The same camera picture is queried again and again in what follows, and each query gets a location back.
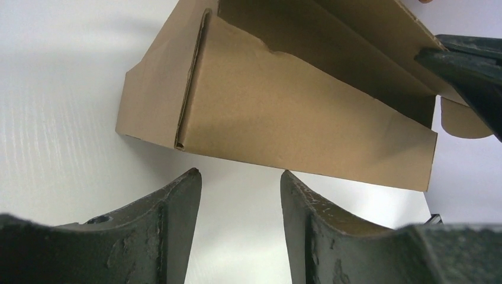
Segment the screw hole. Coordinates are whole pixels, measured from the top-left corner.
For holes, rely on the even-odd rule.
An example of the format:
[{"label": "screw hole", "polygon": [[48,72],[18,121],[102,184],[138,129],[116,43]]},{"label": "screw hole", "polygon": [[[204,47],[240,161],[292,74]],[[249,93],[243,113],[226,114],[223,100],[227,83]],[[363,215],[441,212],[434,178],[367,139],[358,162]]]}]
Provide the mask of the screw hole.
[{"label": "screw hole", "polygon": [[99,224],[99,223],[108,222],[110,220],[112,220],[112,218],[110,216],[101,215],[101,216],[97,216],[93,219],[90,219],[89,221],[86,222],[86,224]]}]

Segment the curved black bracket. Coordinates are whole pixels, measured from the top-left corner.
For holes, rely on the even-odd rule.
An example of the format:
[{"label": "curved black bracket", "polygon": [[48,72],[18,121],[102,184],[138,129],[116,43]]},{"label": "curved black bracket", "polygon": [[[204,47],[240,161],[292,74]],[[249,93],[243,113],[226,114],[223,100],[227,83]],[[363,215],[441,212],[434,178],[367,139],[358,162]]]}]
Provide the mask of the curved black bracket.
[{"label": "curved black bracket", "polygon": [[502,226],[393,231],[341,209],[288,171],[281,199],[293,284],[502,283]]},{"label": "curved black bracket", "polygon": [[191,169],[85,224],[0,215],[0,283],[184,283],[201,183]]}]

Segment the worn black surface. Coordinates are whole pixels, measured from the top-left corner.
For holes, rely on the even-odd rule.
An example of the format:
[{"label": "worn black surface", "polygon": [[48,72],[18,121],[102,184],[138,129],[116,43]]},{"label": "worn black surface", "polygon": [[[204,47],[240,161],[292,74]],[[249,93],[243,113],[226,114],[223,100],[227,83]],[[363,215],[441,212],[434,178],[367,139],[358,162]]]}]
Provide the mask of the worn black surface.
[{"label": "worn black surface", "polygon": [[502,141],[502,40],[439,35],[449,51],[424,49],[415,60],[450,84]]},{"label": "worn black surface", "polygon": [[502,283],[501,227],[393,231],[341,209],[287,171],[281,199],[293,284]]},{"label": "worn black surface", "polygon": [[200,197],[192,169],[86,224],[0,215],[0,283],[184,283]]}]

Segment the cardboard box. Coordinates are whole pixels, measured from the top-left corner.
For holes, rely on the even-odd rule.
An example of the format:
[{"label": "cardboard box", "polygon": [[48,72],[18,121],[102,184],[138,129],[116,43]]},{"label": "cardboard box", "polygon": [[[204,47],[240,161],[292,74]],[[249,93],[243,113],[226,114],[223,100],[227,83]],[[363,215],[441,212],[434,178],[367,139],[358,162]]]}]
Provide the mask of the cardboard box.
[{"label": "cardboard box", "polygon": [[490,132],[413,60],[424,47],[443,48],[398,0],[180,0],[126,74],[117,132],[426,191],[436,94],[447,131]]}]

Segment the white background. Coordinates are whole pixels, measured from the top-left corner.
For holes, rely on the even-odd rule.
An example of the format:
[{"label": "white background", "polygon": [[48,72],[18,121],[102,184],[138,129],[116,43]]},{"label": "white background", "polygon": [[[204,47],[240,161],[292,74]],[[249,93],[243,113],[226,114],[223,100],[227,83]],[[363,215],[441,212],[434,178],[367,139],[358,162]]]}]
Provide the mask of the white background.
[{"label": "white background", "polygon": [[[498,0],[405,3],[435,34],[502,37]],[[0,2],[0,212],[47,225],[84,222],[197,167],[204,183],[186,282],[290,283],[281,170],[114,132],[125,72],[174,5]],[[431,211],[446,222],[501,222],[502,144],[451,137],[438,120],[434,130]],[[423,193],[298,175],[338,205],[388,227],[429,217]]]}]

